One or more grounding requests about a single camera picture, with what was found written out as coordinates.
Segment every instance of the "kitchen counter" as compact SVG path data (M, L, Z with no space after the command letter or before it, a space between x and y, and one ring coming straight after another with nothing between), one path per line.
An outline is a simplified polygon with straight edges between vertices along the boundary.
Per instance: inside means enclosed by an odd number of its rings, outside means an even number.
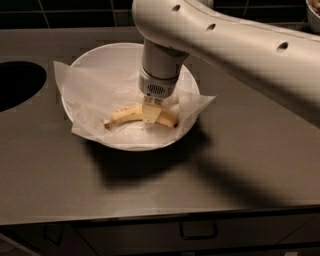
M0 113L0 225L320 206L319 129L203 61L185 65L201 94L218 97L193 129L164 149L123 152L71 133L53 61L142 43L135 28L0 38L0 62L31 61L48 74L35 96Z

